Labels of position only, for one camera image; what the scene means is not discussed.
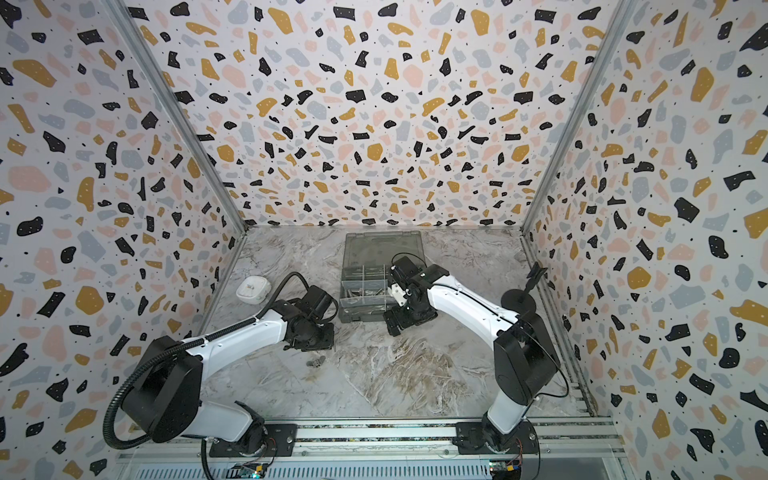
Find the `clear plastic organizer box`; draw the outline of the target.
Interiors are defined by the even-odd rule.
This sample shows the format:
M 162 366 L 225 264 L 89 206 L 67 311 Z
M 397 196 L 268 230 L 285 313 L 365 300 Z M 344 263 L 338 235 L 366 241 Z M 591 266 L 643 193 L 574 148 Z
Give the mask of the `clear plastic organizer box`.
M 417 231 L 348 233 L 345 237 L 340 280 L 342 323 L 381 322 L 385 311 L 396 306 L 389 295 L 391 264 L 401 256 L 424 259 Z

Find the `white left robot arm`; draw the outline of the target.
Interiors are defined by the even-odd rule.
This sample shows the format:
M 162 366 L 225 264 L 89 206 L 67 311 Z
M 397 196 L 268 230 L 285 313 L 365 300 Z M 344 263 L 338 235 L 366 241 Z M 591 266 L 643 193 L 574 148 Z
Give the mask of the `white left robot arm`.
M 338 301 L 312 285 L 301 298 L 274 299 L 257 315 L 213 333 L 177 341 L 153 341 L 110 401 L 103 436 L 115 449 L 177 437 L 216 439 L 238 455 L 268 445 L 264 418 L 241 401 L 206 401 L 203 383 L 213 374 L 262 348 L 284 344 L 302 352 L 334 345 L 332 321 Z

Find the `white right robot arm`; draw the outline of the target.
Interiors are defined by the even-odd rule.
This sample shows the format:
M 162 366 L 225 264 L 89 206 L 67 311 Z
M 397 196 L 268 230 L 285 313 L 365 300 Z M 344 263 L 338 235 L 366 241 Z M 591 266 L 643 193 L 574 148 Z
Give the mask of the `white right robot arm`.
M 524 289 L 510 289 L 495 304 L 462 285 L 445 268 L 419 267 L 407 257 L 390 266 L 390 295 L 396 305 L 384 313 L 388 333 L 422 325 L 445 313 L 485 341 L 493 350 L 499 387 L 481 421 L 482 444 L 504 452 L 515 444 L 519 429 L 535 399 L 561 364 L 545 322 L 531 295 L 546 269 L 534 264 Z

